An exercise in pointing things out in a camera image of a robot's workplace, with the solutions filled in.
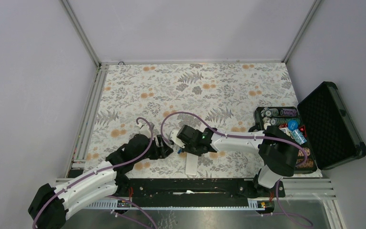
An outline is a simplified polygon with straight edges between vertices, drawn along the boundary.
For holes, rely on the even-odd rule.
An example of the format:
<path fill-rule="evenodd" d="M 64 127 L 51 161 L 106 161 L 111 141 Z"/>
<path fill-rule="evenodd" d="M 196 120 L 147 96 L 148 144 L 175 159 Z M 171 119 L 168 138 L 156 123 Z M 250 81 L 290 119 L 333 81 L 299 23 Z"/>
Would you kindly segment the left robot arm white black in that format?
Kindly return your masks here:
<path fill-rule="evenodd" d="M 172 152 L 160 135 L 153 138 L 134 135 L 87 173 L 54 187 L 41 186 L 28 208 L 32 227 L 60 229 L 77 211 L 103 197 L 133 194 L 126 173 L 142 160 L 165 159 Z"/>

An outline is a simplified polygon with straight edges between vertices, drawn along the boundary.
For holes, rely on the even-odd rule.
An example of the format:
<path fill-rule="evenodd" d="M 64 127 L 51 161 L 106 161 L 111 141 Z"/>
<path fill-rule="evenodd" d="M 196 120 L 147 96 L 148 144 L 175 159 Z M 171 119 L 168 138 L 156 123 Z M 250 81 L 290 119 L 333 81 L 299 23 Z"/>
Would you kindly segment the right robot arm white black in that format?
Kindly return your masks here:
<path fill-rule="evenodd" d="M 236 151 L 259 155 L 264 167 L 253 179 L 256 194 L 265 197 L 273 191 L 276 182 L 291 177 L 298 164 L 302 147 L 282 130 L 269 126 L 257 132 L 225 132 L 218 134 L 215 128 L 203 131 L 184 125 L 171 132 L 171 140 L 182 152 L 196 156 L 210 152 Z"/>

